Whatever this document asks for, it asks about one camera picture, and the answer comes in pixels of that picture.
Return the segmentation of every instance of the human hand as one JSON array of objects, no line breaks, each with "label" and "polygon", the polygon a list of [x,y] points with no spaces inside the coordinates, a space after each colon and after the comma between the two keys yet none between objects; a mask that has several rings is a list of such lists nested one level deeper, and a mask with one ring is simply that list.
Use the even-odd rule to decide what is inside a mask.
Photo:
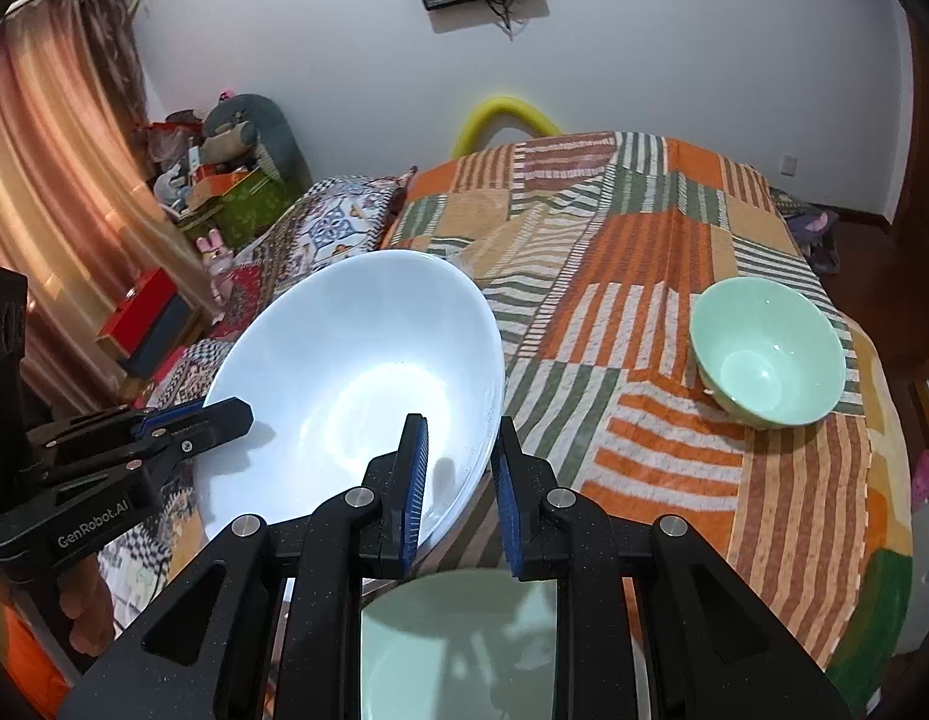
[{"label": "human hand", "polygon": [[[111,591],[98,574],[98,558],[86,557],[58,577],[59,603],[74,620],[69,642],[78,652],[98,656],[114,640],[114,603]],[[0,601],[11,605],[11,590],[0,577]]]}]

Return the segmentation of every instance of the mint green bowl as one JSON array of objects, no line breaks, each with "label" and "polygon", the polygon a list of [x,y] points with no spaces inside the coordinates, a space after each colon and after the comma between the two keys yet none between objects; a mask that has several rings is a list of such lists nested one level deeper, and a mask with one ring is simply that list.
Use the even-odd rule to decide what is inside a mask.
[{"label": "mint green bowl", "polygon": [[777,281],[742,276],[708,287],[691,311],[691,345],[714,399],[754,427],[817,422],[845,389],[838,334]]}]

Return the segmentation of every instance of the patchwork bedspread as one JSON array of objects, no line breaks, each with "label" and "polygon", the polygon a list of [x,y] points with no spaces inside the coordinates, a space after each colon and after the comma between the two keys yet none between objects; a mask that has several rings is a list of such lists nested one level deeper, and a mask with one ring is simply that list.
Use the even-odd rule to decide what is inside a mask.
[{"label": "patchwork bedspread", "polygon": [[[505,413],[526,452],[612,514],[686,517],[852,708],[864,706],[908,599],[904,441],[874,346],[832,306],[759,173],[640,133],[500,146],[418,175],[385,245],[447,258],[489,300],[507,358]],[[797,289],[838,332],[845,391],[819,424],[756,431],[703,390],[691,307],[739,274]],[[189,396],[230,346],[185,352]],[[151,405],[167,405],[168,391],[159,386]],[[159,586],[202,545],[184,474],[162,520]],[[416,571],[463,565],[504,565],[490,472]]]}]

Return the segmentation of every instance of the bowl rim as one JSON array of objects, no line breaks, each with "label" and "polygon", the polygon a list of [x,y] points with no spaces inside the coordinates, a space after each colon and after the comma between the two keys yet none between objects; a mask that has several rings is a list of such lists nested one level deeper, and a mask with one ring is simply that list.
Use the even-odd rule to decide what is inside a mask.
[{"label": "bowl rim", "polygon": [[[742,281],[750,281],[750,282],[760,281],[765,286],[770,285],[768,286],[768,288],[771,290],[778,290],[779,292],[784,291],[787,293],[791,293],[791,295],[797,296],[797,298],[799,298],[799,302],[803,302],[805,305],[807,305],[808,308],[811,308],[814,310],[815,314],[817,314],[818,318],[821,319],[821,322],[823,322],[823,327],[826,327],[826,329],[828,329],[829,331],[828,338],[832,339],[833,346],[836,351],[836,355],[842,361],[841,367],[842,367],[842,371],[844,372],[844,375],[841,377],[840,381],[837,384],[837,394],[835,396],[834,403],[832,403],[828,407],[827,410],[824,410],[823,412],[815,416],[815,418],[808,419],[808,420],[802,420],[802,421],[785,421],[779,418],[775,418],[773,415],[770,415],[770,413],[767,413],[765,410],[754,409],[749,406],[746,406],[740,400],[733,397],[729,392],[727,392],[719,384],[720,380],[717,378],[713,368],[710,365],[708,365],[707,362],[702,360],[701,355],[698,353],[698,343],[696,343],[695,341],[695,324],[696,324],[695,317],[696,317],[696,314],[698,314],[698,307],[701,305],[702,300],[705,299],[705,296],[708,293],[712,293],[712,297],[713,297],[714,293],[720,292],[720,290],[724,290],[724,289],[733,289],[733,283],[735,282],[740,283]],[[716,389],[720,389],[720,391],[722,392],[722,395],[725,395],[727,399],[732,401],[732,403],[734,403],[735,406],[737,406],[741,410],[744,410],[744,412],[749,413],[749,415],[753,416],[754,418],[761,419],[772,425],[780,425],[781,427],[802,427],[804,425],[814,424],[818,420],[825,418],[831,412],[833,412],[835,406],[837,406],[838,403],[841,401],[842,392],[845,391],[845,381],[847,381],[847,362],[845,362],[845,350],[841,346],[841,339],[838,338],[838,331],[834,328],[834,325],[832,325],[831,322],[828,321],[828,317],[825,316],[825,313],[820,308],[818,308],[818,306],[812,303],[805,295],[802,295],[801,293],[799,293],[798,290],[792,287],[789,287],[787,284],[783,284],[780,281],[775,281],[775,279],[767,278],[765,276],[732,276],[730,278],[722,279],[721,281],[716,281],[714,284],[706,288],[706,290],[703,293],[701,293],[701,295],[698,295],[698,298],[695,300],[694,305],[691,308],[691,317],[688,322],[688,335],[690,336],[691,347],[695,354],[695,360],[698,362],[698,365],[701,365],[701,367],[705,369],[705,372],[708,375],[708,378],[711,379],[711,382],[714,384]]]},{"label": "bowl rim", "polygon": [[[471,472],[464,477],[463,482],[461,482],[461,487],[458,488],[458,494],[455,496],[451,504],[444,509],[444,513],[437,523],[434,524],[434,528],[431,531],[425,532],[425,528],[421,528],[420,541],[418,543],[418,555],[415,557],[415,561],[421,560],[423,557],[429,554],[434,547],[437,546],[437,543],[447,536],[447,533],[451,531],[458,519],[461,518],[461,515],[465,512],[465,509],[468,507],[468,502],[471,501],[471,497],[474,495],[475,490],[479,487],[481,483],[482,476],[485,473],[487,468],[487,463],[489,462],[490,456],[492,456],[492,451],[495,449],[495,442],[498,437],[498,429],[501,423],[501,415],[504,413],[505,408],[505,392],[507,386],[507,377],[505,372],[505,352],[504,346],[501,342],[501,331],[498,329],[497,321],[495,320],[495,314],[492,313],[492,308],[489,303],[487,303],[487,298],[481,292],[478,285],[471,280],[471,278],[465,274],[463,271],[460,271],[456,266],[451,263],[443,260],[440,257],[437,257],[434,254],[428,254],[424,251],[413,251],[413,250],[375,250],[362,252],[361,254],[356,254],[351,257],[346,257],[343,260],[338,260],[336,263],[332,263],[326,268],[322,268],[320,271],[315,274],[310,274],[305,278],[301,279],[298,284],[295,284],[293,287],[290,287],[287,292],[283,295],[279,295],[276,300],[269,304],[266,309],[264,309],[261,314],[258,314],[254,318],[254,321],[245,329],[245,332],[242,332],[241,336],[235,341],[234,346],[231,351],[228,352],[227,357],[224,358],[224,362],[221,364],[221,367],[218,369],[218,372],[215,374],[214,379],[209,386],[207,394],[204,396],[204,404],[209,405],[220,400],[224,395],[217,395],[215,392],[216,386],[218,386],[218,380],[221,378],[221,375],[228,369],[229,363],[232,358],[235,356],[235,352],[238,351],[241,343],[245,341],[245,338],[249,338],[250,341],[247,343],[253,343],[250,335],[252,328],[259,322],[259,319],[265,317],[266,314],[271,312],[275,306],[280,304],[282,301],[286,301],[285,298],[288,298],[289,295],[299,292],[304,288],[304,285],[310,284],[314,287],[314,279],[322,281],[327,279],[325,274],[328,274],[331,271],[341,272],[342,269],[354,268],[357,264],[364,263],[362,266],[367,267],[367,258],[374,258],[380,260],[383,258],[394,259],[394,260],[418,260],[421,263],[426,263],[428,266],[437,266],[438,269],[443,269],[453,280],[456,280],[458,284],[461,284],[463,291],[465,293],[470,293],[474,298],[474,303],[478,310],[481,312],[483,317],[483,325],[487,331],[487,336],[489,336],[492,346],[495,347],[493,351],[497,351],[497,357],[500,360],[500,365],[495,365],[495,381],[493,382],[493,392],[492,392],[492,403],[496,404],[497,414],[495,418],[495,423],[493,423],[493,429],[490,430],[489,435],[483,437],[482,442],[475,450],[475,455],[477,461],[474,466],[472,466]],[[221,524],[215,533],[211,533],[209,530],[209,525],[204,524],[205,536],[208,540],[211,541],[212,538],[218,535],[224,528],[227,527],[226,522]]]}]

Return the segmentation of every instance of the green storage bin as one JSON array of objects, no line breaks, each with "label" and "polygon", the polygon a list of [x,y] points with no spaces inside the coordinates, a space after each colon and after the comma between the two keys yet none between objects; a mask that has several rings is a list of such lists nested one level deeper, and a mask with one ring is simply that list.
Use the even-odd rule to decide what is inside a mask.
[{"label": "green storage bin", "polygon": [[178,228],[191,241],[197,241],[216,227],[224,242],[237,252],[268,231],[302,194],[298,182],[275,181],[259,168],[226,194],[207,201],[196,213],[180,220]]}]

